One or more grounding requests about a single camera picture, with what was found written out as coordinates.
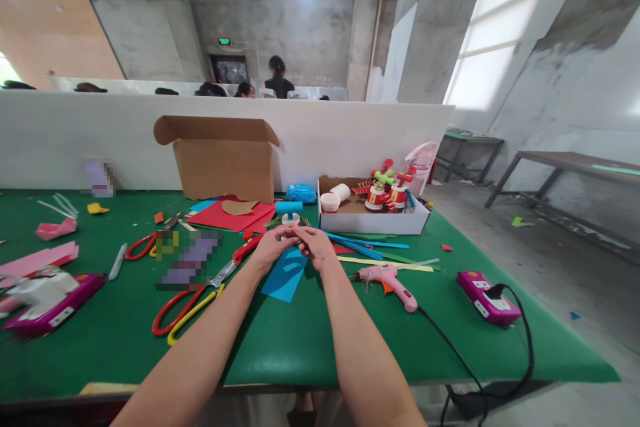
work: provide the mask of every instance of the hand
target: hand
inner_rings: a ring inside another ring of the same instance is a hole
[[[322,230],[318,230],[311,227],[299,227],[293,228],[294,235],[300,240],[298,247],[302,251],[304,256],[307,256],[313,266],[318,272],[322,271],[327,261],[335,260],[335,263],[339,265],[333,244],[327,237],[327,234]]]
[[[262,240],[255,248],[249,261],[263,270],[266,274],[273,262],[278,260],[280,255],[295,244],[300,239],[293,233],[293,226],[279,226],[273,230],[268,230],[262,235]]]

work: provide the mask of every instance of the white box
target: white box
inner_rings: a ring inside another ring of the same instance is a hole
[[[320,177],[317,182],[318,198],[339,183],[355,187],[366,179]],[[412,213],[370,213],[356,195],[345,200],[336,213],[322,213],[318,201],[320,228],[327,232],[351,232],[354,234],[420,235],[429,218],[429,210],[414,199]]]

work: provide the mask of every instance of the paper cup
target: paper cup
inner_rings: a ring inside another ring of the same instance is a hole
[[[320,207],[323,214],[334,214],[340,206],[340,197],[333,192],[327,192],[320,195]]]
[[[344,183],[341,183],[340,185],[336,185],[334,188],[332,188],[329,191],[338,195],[338,197],[340,197],[340,202],[344,202],[346,199],[351,197],[351,189],[347,187]]]

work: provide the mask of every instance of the cardboard box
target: cardboard box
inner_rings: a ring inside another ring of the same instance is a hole
[[[318,179],[318,197],[327,193],[339,183],[349,188],[357,187],[362,178],[330,178],[324,175]],[[320,228],[327,232],[352,232],[354,234],[399,234],[420,235],[429,218],[429,210],[415,201],[413,213],[371,213],[365,209],[365,199],[352,195],[336,213],[321,213],[318,201]]]
[[[153,126],[160,145],[173,142],[185,195],[204,200],[237,195],[273,203],[273,152],[278,137],[262,119],[163,115]]]

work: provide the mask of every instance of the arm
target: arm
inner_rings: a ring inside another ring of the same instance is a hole
[[[324,232],[295,228],[327,298],[340,390],[358,426],[424,426],[391,350],[357,297]]]
[[[280,254],[298,242],[279,242],[287,230],[281,226],[263,236],[233,281],[162,357],[112,426],[194,425],[220,381],[258,283]]]

